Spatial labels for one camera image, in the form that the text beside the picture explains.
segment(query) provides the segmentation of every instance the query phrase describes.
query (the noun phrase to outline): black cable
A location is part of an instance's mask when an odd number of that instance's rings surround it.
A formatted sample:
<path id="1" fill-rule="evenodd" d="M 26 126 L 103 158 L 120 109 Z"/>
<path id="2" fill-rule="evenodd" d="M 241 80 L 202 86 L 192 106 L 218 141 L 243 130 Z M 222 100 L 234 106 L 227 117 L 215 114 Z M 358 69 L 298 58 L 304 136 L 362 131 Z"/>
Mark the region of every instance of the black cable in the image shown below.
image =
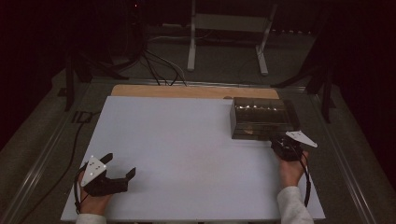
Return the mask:
<path id="1" fill-rule="evenodd" d="M 160 81 L 159 81 L 158 78 L 157 78 L 158 74 L 154 73 L 154 71 L 152 70 L 152 67 L 150 66 L 150 62 L 149 62 L 148 57 L 147 57 L 145 54 L 143 54 L 142 57 L 146 60 L 146 62 L 147 62 L 147 64 L 148 64 L 148 65 L 147 65 L 147 68 L 148 68 L 148 70 L 150 71 L 151 75 L 152 75 L 152 76 L 154 77 L 154 79 L 157 81 L 157 84 L 158 84 L 159 86 L 161 86 L 161 83 L 160 83 Z"/>
<path id="2" fill-rule="evenodd" d="M 305 165 L 304 165 L 303 161 L 301 160 L 301 157 L 299 157 L 296 149 L 291 144 L 289 144 L 289 147 L 291 147 L 293 149 L 294 153 L 296 154 L 296 157 L 298 158 L 298 162 L 301 164 L 301 166 L 303 167 L 303 170 L 304 170 L 305 179 L 306 179 L 304 205 L 305 205 L 305 207 L 307 207 L 308 202 L 309 202 L 309 197 L 311 195 L 311 181 L 309 178 L 308 158 L 305 156 L 304 153 L 302 153 L 305 158 L 305 161 L 306 161 L 306 167 L 305 167 Z"/>
<path id="3" fill-rule="evenodd" d="M 128 61 L 126 63 L 119 63 L 115 64 L 109 67 L 109 69 L 113 70 L 114 72 L 122 72 L 132 66 L 134 66 L 137 63 L 137 60 L 134 61 Z"/>
<path id="4" fill-rule="evenodd" d="M 174 81 L 171 83 L 171 86 L 176 82 L 176 80 L 177 80 L 178 77 L 180 77 L 180 79 L 181 79 L 181 81 L 184 83 L 184 85 L 187 86 L 186 80 L 184 79 L 184 77 L 182 77 L 182 76 L 180 75 L 180 73 L 177 71 L 177 69 L 176 69 L 171 63 L 169 63 L 167 60 L 163 59 L 162 57 L 160 57 L 160 56 L 158 56 L 158 55 L 156 55 L 156 54 L 154 54 L 154 53 L 152 53 L 152 52 L 150 52 L 150 51 L 148 51 L 148 50 L 145 50 L 145 52 L 148 53 L 148 54 L 150 54 L 151 56 L 153 56 L 153 57 L 155 57 L 155 58 L 158 58 L 158 59 L 160 59 L 160 60 L 166 62 L 168 65 L 165 65 L 165 64 L 163 64 L 163 65 L 164 65 L 164 66 L 167 66 L 167 67 L 169 67 L 169 68 L 172 68 L 172 69 L 175 71 L 176 77 L 175 77 Z"/>
<path id="5" fill-rule="evenodd" d="M 73 182 L 73 191 L 74 191 L 74 196 L 75 196 L 75 206 L 76 206 L 76 213 L 77 213 L 77 214 L 80 213 L 81 204 L 82 204 L 82 203 L 88 198 L 88 196 L 90 195 L 90 194 L 87 193 L 87 195 L 81 200 L 81 202 L 80 202 L 79 199 L 78 199 L 78 178 L 79 178 L 79 175 L 80 175 L 83 171 L 86 170 L 86 168 L 87 168 L 87 163 L 85 163 L 81 168 L 79 168 L 79 170 L 78 170 L 78 172 L 77 172 L 77 174 L 76 174 L 76 176 L 75 176 L 74 182 Z"/>
<path id="6" fill-rule="evenodd" d="M 160 64 L 160 65 L 163 65 L 163 66 L 166 66 L 166 67 L 168 67 L 168 68 L 171 68 L 171 69 L 173 69 L 173 70 L 176 72 L 175 78 L 173 79 L 173 81 L 171 82 L 171 84 L 169 84 L 170 86 L 172 86 L 172 85 L 177 81 L 177 78 L 180 77 L 180 74 L 179 74 L 178 71 L 175 69 L 175 67 L 172 66 L 172 64 L 167 63 L 167 61 L 165 61 L 164 59 L 163 59 L 163 61 L 166 62 L 166 63 L 161 63 L 161 62 L 158 62 L 158 61 L 153 60 L 153 59 L 150 59 L 150 58 L 148 58 L 148 59 L 149 59 L 150 61 L 154 62 L 154 63 L 158 63 L 158 64 Z"/>
<path id="7" fill-rule="evenodd" d="M 22 224 L 22 223 L 26 220 L 26 218 L 28 218 L 28 217 L 37 209 L 37 207 L 38 207 L 41 203 L 43 203 L 43 201 L 52 193 L 52 191 L 53 191 L 53 190 L 59 185 L 59 183 L 62 181 L 62 179 L 63 179 L 64 176 L 67 174 L 67 172 L 70 170 L 70 167 L 71 167 L 72 164 L 73 164 L 73 160 L 74 160 L 74 157 L 75 157 L 75 155 L 76 155 L 76 148 L 77 148 L 78 135 L 79 135 L 79 132 L 80 132 L 81 129 L 82 129 L 82 126 L 83 126 L 88 120 L 90 120 L 91 118 L 93 118 L 94 116 L 96 116 L 96 115 L 98 115 L 98 114 L 100 114 L 100 113 L 101 113 L 101 112 L 89 113 L 90 116 L 87 117 L 86 119 L 84 119 L 84 120 L 81 122 L 81 124 L 79 125 L 78 130 L 77 130 L 77 132 L 76 132 L 76 135 L 75 135 L 74 144 L 73 144 L 73 149 L 72 149 L 72 155 L 70 156 L 70 161 L 69 161 L 69 163 L 67 164 L 66 169 L 64 170 L 64 172 L 62 173 L 62 175 L 59 177 L 59 179 L 55 182 L 55 184 L 49 189 L 49 191 L 48 191 L 43 197 L 41 197 L 41 199 L 38 200 L 38 202 L 34 205 L 34 207 L 33 207 L 28 213 L 26 213 L 26 215 L 20 220 L 19 224 Z"/>
<path id="8" fill-rule="evenodd" d="M 148 66 L 149 66 L 150 69 L 155 73 L 155 75 L 156 75 L 157 77 L 160 77 L 160 78 L 165 82 L 165 86 L 166 86 L 166 85 L 172 86 L 172 84 L 169 84 L 169 83 L 168 83 L 168 81 L 166 80 L 165 77 L 160 76 L 160 74 L 158 74 L 157 70 L 155 70 L 155 67 L 154 67 L 154 65 L 153 65 L 151 62 L 156 63 L 156 61 L 150 59 L 149 57 L 147 57 L 147 59 L 148 59 L 148 61 L 149 61 Z"/>

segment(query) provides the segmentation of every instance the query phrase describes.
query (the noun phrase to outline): white table surface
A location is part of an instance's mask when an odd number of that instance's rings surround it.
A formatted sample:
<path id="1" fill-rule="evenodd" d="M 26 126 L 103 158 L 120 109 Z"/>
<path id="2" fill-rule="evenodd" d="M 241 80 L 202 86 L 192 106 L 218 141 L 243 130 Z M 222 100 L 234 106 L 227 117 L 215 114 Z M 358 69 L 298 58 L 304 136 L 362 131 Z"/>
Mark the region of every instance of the white table surface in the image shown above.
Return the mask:
<path id="1" fill-rule="evenodd" d="M 232 100 L 109 96 L 87 149 L 114 153 L 107 177 L 136 176 L 106 210 L 115 221 L 279 219 L 270 142 L 233 140 Z M 305 178 L 300 181 L 303 197 Z M 324 218 L 314 185 L 308 210 Z M 61 220 L 76 220 L 73 191 Z"/>

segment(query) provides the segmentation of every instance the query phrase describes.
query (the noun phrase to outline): human hand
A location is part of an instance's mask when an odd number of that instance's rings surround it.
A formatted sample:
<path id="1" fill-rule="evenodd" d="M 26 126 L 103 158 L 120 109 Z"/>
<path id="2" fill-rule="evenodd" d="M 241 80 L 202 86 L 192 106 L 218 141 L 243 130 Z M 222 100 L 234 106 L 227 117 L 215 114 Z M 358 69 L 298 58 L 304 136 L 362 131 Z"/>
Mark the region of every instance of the human hand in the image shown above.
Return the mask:
<path id="1" fill-rule="evenodd" d="M 81 214 L 94 214 L 103 216 L 105 214 L 105 210 L 107 204 L 109 203 L 112 194 L 101 196 L 101 197 L 92 197 L 88 195 L 88 193 L 84 190 L 81 186 L 81 180 L 84 176 L 84 172 L 81 172 L 78 176 L 78 185 L 79 185 L 79 192 L 80 192 L 80 213 Z"/>
<path id="2" fill-rule="evenodd" d="M 308 158 L 308 152 L 303 151 L 304 156 L 301 157 L 301 161 L 303 165 L 306 166 L 306 159 Z M 299 161 L 283 161 L 277 155 L 277 159 L 279 160 L 279 176 L 280 176 L 280 184 L 282 189 L 290 186 L 298 185 L 301 176 L 304 173 L 303 166 Z"/>

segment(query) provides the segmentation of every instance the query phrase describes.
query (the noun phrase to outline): floor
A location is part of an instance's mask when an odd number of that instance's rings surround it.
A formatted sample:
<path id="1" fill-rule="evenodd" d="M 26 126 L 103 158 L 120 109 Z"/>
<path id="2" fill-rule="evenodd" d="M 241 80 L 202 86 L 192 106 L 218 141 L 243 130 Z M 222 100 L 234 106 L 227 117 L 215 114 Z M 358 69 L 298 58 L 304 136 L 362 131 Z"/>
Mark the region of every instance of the floor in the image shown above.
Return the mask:
<path id="1" fill-rule="evenodd" d="M 168 34 L 152 32 L 152 37 L 163 35 Z M 256 37 L 242 43 L 226 39 L 212 36 L 198 41 L 193 72 L 186 69 L 189 50 L 186 38 L 154 38 L 148 42 L 148 50 L 176 64 L 190 86 L 268 88 L 297 74 L 315 41 L 309 35 L 270 34 L 264 50 L 269 69 L 265 77 L 256 61 Z M 168 80 L 175 77 L 169 67 L 153 64 L 162 77 Z M 54 77 L 52 90 L 0 153 L 0 170 L 6 171 L 0 176 L 0 217 L 7 217 L 4 223 L 19 223 L 26 215 L 22 223 L 64 223 L 60 216 L 97 121 L 95 117 L 78 133 L 80 124 L 73 122 L 75 111 L 101 110 L 112 88 L 120 83 L 155 85 L 146 66 L 146 61 L 140 59 L 121 71 L 121 75 L 130 78 L 126 81 L 111 79 L 92 69 L 94 79 L 78 85 L 77 99 L 70 112 L 64 112 L 65 98 L 58 96 L 65 85 L 65 72 Z M 328 124 L 318 112 L 320 95 L 304 93 L 307 80 L 278 93 L 294 102 L 306 133 L 322 146 L 310 152 L 311 174 L 327 217 L 318 223 L 396 223 L 396 194 L 342 95 L 333 86 L 335 108 L 331 109 L 332 123 Z M 183 85 L 180 78 L 175 85 Z M 53 190 L 40 201 L 52 186 Z"/>

